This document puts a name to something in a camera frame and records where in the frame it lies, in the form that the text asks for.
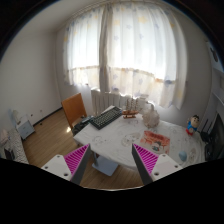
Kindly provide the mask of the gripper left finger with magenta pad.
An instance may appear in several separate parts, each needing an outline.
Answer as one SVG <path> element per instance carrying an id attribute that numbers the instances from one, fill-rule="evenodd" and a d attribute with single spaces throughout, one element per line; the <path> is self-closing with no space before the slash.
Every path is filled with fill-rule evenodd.
<path id="1" fill-rule="evenodd" d="M 91 155 L 89 144 L 73 150 L 65 156 L 57 154 L 42 169 L 79 185 Z"/>

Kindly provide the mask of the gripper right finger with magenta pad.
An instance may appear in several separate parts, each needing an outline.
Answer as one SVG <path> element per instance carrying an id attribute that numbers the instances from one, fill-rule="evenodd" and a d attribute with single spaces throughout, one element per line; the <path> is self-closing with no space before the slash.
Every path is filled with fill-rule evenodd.
<path id="1" fill-rule="evenodd" d="M 144 185 L 148 185 L 182 167 L 167 154 L 155 154 L 139 145 L 132 145 L 132 156 Z"/>

